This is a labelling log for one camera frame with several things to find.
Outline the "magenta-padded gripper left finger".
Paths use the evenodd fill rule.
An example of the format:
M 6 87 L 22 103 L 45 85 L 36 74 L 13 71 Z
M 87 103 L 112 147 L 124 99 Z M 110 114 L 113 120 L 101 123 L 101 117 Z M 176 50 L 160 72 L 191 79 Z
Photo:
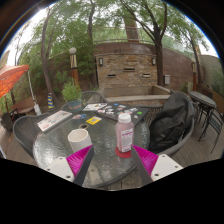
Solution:
M 46 171 L 82 186 L 93 156 L 94 148 L 90 145 L 68 157 L 58 157 Z

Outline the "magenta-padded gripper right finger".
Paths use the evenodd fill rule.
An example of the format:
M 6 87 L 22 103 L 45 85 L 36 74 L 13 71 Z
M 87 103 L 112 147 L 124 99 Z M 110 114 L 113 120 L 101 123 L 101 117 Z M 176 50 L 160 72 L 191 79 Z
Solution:
M 156 155 L 133 145 L 131 156 L 139 171 L 142 184 L 147 185 L 182 169 L 182 166 L 166 154 Z

